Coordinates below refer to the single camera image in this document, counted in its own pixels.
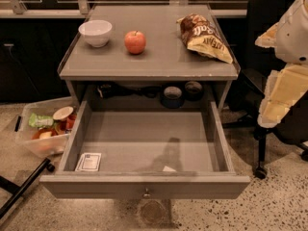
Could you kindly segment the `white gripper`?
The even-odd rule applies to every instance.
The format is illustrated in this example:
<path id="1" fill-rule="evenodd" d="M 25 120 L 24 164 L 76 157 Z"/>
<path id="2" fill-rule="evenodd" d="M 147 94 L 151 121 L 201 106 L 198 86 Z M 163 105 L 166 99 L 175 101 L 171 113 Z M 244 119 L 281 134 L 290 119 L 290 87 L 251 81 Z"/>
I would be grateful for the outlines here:
<path id="1" fill-rule="evenodd" d="M 255 40 L 255 45 L 274 48 L 285 67 L 273 70 L 266 82 L 258 124 L 273 128 L 308 91 L 308 8 L 307 0 L 295 0 L 273 24 Z"/>

